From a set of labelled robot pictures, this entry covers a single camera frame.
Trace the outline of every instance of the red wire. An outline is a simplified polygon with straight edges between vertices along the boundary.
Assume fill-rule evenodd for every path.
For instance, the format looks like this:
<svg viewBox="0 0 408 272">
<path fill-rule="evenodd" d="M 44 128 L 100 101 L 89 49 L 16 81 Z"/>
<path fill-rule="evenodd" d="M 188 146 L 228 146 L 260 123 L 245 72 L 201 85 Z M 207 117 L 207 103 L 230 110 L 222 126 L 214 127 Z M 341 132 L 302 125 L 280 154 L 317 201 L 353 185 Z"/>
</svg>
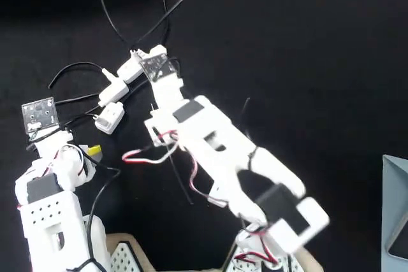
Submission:
<svg viewBox="0 0 408 272">
<path fill-rule="evenodd" d="M 245 259 L 245 258 L 235 258 L 238 261 L 245 261 L 245 262 L 249 262 L 250 264 L 255 264 L 254 261 L 250 261 L 249 259 Z"/>
<path fill-rule="evenodd" d="M 167 135 L 167 134 L 176 134 L 176 133 L 177 133 L 177 130 L 169 130 L 169 131 L 167 131 L 167 132 L 164 132 L 164 133 L 162 133 L 162 134 L 157 135 L 157 138 L 162 139 L 164 135 Z"/>
<path fill-rule="evenodd" d="M 262 237 L 259 237 L 262 243 L 262 247 L 263 250 L 265 251 L 265 253 L 267 254 L 267 256 L 269 257 L 269 259 L 274 263 L 277 264 L 278 260 L 272 255 L 272 253 L 269 251 L 268 247 L 266 246 L 265 242 L 263 241 Z"/>
</svg>

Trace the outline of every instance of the wire bundle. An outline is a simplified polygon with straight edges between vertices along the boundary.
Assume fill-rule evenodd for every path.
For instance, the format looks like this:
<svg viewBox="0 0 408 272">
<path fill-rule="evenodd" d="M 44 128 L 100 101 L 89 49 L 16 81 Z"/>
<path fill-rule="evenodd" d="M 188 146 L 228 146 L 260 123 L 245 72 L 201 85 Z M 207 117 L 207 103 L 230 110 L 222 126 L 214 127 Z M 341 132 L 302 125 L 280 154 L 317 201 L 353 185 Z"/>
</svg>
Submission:
<svg viewBox="0 0 408 272">
<path fill-rule="evenodd" d="M 248 256 L 253 256 L 262 259 L 263 261 L 271 262 L 272 264 L 278 264 L 278 260 L 272 255 L 271 251 L 269 251 L 268 247 L 265 245 L 263 237 L 260 236 L 259 239 L 261 240 L 262 248 L 266 255 L 259 252 L 248 251 L 246 253 L 241 253 L 234 256 L 234 259 L 254 264 L 255 261 L 248 259 Z"/>
<path fill-rule="evenodd" d="M 165 132 L 163 134 L 160 134 L 160 135 L 157 136 L 157 138 L 160 141 L 163 142 L 163 137 L 164 137 L 164 135 L 167 135 L 167 134 L 169 134 L 170 137 L 173 140 L 175 140 L 175 144 L 161 158 L 156 159 L 156 160 L 144 159 L 144 158 L 138 158 L 138 159 L 132 158 L 132 156 L 134 156 L 136 154 L 139 154 L 139 153 L 141 153 L 143 151 L 147 151 L 148 149 L 150 149 L 152 147 L 152 146 L 147 146 L 147 147 L 145 147 L 143 149 L 136 149 L 136 150 L 131 150 L 131 151 L 126 152 L 125 154 L 122 155 L 122 160 L 126 164 L 143 164 L 143 163 L 146 163 L 146 164 L 161 164 L 167 158 L 169 158 L 177 150 L 177 148 L 179 147 L 179 143 L 177 141 L 177 132 L 174 131 L 174 130 L 170 130 L 170 131 L 167 131 L 167 132 Z"/>
</svg>

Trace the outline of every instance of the black tablecloth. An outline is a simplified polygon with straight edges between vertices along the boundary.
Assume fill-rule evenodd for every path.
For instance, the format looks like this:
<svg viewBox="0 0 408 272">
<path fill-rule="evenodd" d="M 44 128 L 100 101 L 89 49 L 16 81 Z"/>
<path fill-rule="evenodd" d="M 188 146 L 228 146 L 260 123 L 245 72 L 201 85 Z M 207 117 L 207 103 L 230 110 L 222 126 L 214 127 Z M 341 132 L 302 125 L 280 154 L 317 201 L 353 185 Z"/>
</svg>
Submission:
<svg viewBox="0 0 408 272">
<path fill-rule="evenodd" d="M 163 13 L 161 0 L 105 0 L 129 38 Z M 5 271 L 28 271 L 14 181 L 36 157 L 27 153 L 20 105 L 102 89 L 97 73 L 65 75 L 64 65 L 94 61 L 115 72 L 129 57 L 98 0 L 0 0 L 0 258 Z M 380 271 L 382 154 L 407 157 L 408 2 L 405 0 L 184 0 L 171 16 L 168 49 L 180 58 L 192 95 L 204 94 L 246 128 L 306 184 L 331 217 L 307 248 L 327 271 Z M 161 31 L 144 48 L 154 46 Z M 108 233 L 133 234 L 157 269 L 221 266 L 240 227 L 228 210 L 191 193 L 187 203 L 170 163 L 125 166 L 120 155 L 149 143 L 146 87 L 126 105 L 111 136 L 88 122 L 81 143 L 100 143 L 105 163 L 122 168 L 97 214 Z M 60 119 L 96 101 L 62 106 Z M 189 159 L 175 156 L 187 184 Z M 77 189 L 84 213 L 110 175 L 103 169 Z M 198 187 L 209 190 L 201 171 Z"/>
</svg>

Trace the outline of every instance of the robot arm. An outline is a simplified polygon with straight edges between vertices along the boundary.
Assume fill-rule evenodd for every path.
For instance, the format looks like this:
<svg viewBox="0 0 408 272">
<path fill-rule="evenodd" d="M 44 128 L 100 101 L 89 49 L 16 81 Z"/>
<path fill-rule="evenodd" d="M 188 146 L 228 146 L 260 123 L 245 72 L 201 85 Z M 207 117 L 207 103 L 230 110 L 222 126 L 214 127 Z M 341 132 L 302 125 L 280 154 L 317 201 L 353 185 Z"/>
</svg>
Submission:
<svg viewBox="0 0 408 272">
<path fill-rule="evenodd" d="M 38 132 L 31 132 L 32 140 L 47 135 L 58 128 L 53 125 Z M 82 151 L 70 141 L 68 131 L 59 131 L 35 145 L 40 158 L 16 180 L 15 193 L 20 203 L 24 237 L 27 239 L 33 271 L 63 272 L 79 267 L 90 258 L 86 234 L 88 216 L 82 215 L 77 196 L 77 186 L 90 181 L 95 165 L 84 158 Z M 99 146 L 80 146 L 94 159 L 101 158 Z M 94 216 L 91 240 L 95 259 L 107 270 L 110 255 L 106 249 L 105 228 Z M 84 272 L 99 269 L 89 264 Z"/>
<path fill-rule="evenodd" d="M 311 197 L 302 199 L 302 181 L 268 150 L 249 140 L 206 97 L 184 99 L 180 93 L 183 81 L 161 48 L 161 55 L 141 62 L 158 106 L 145 121 L 153 143 L 173 143 L 170 135 L 158 135 L 176 131 L 178 146 L 214 180 L 207 199 L 228 205 L 236 217 L 252 222 L 237 235 L 239 247 L 264 252 L 265 244 L 274 256 L 293 254 L 328 225 L 327 214 Z M 242 170 L 264 176 L 275 185 L 254 203 L 238 181 L 237 173 Z M 251 234 L 260 227 L 265 228 L 262 237 Z"/>
</svg>

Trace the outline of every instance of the white connector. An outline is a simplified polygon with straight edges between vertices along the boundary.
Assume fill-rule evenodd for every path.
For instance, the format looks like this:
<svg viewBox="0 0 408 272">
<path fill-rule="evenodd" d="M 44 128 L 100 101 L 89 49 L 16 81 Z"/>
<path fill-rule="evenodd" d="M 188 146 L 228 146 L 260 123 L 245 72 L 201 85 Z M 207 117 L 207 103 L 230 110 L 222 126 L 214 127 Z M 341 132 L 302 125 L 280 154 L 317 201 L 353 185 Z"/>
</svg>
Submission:
<svg viewBox="0 0 408 272">
<path fill-rule="evenodd" d="M 102 69 L 102 73 L 111 83 L 99 94 L 98 104 L 99 106 L 104 107 L 108 103 L 117 102 L 121 97 L 125 96 L 129 92 L 129 88 L 122 79 L 111 74 L 105 68 Z"/>
<path fill-rule="evenodd" d="M 122 120 L 124 114 L 125 111 L 122 103 L 110 102 L 95 120 L 95 126 L 98 130 L 104 133 L 112 134 Z"/>
<path fill-rule="evenodd" d="M 130 51 L 130 58 L 117 70 L 119 78 L 125 81 L 126 84 L 133 82 L 143 73 L 143 69 L 139 62 L 142 58 L 138 52 Z"/>
</svg>

